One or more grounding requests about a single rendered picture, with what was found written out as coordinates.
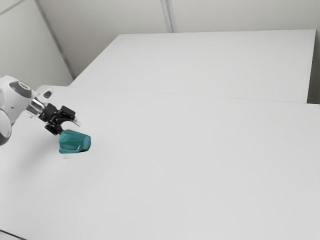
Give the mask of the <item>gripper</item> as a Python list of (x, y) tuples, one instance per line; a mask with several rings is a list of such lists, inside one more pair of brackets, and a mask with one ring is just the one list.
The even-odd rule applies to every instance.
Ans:
[(72, 122), (77, 126), (81, 125), (76, 117), (76, 112), (64, 105), (58, 110), (53, 104), (48, 103), (38, 118), (47, 123), (45, 129), (55, 136), (63, 132), (61, 124), (64, 122)]

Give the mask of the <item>teal faceted mug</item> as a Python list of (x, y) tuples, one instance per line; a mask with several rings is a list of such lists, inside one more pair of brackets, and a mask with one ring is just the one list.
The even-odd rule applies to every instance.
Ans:
[(58, 141), (60, 154), (77, 154), (86, 152), (91, 147), (91, 137), (70, 129), (61, 132)]

